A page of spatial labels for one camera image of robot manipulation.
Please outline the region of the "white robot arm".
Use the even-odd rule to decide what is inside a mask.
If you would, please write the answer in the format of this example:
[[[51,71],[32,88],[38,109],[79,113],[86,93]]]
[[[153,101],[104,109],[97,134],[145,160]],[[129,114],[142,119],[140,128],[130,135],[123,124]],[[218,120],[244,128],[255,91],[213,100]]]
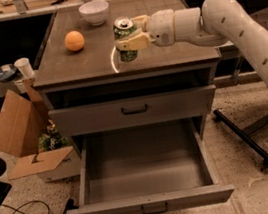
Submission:
[[[183,41],[216,47],[230,41],[268,86],[268,30],[252,19],[237,0],[205,0],[200,8],[124,16],[114,22],[119,28],[135,28],[115,40],[118,51],[139,51],[152,44],[164,47]]]

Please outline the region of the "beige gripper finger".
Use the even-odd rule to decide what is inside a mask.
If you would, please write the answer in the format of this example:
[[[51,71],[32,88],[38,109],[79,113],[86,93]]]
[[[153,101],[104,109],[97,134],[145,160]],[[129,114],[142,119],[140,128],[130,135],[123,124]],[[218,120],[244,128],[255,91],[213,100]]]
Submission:
[[[115,47],[118,50],[122,51],[133,51],[133,50],[140,50],[149,47],[152,43],[152,38],[148,33],[138,33],[137,35],[133,36],[130,35],[129,37],[121,38],[116,40]]]
[[[150,16],[143,15],[143,16],[136,16],[132,19],[134,22],[134,26],[136,27],[136,32],[148,32],[150,29],[149,21]]]

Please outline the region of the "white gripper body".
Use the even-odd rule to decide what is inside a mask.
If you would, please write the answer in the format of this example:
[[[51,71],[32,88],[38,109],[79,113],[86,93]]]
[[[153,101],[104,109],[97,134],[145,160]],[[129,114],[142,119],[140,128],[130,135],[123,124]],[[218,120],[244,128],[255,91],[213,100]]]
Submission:
[[[154,45],[164,47],[174,44],[174,21],[174,11],[171,9],[157,11],[150,16],[146,32],[150,34]]]

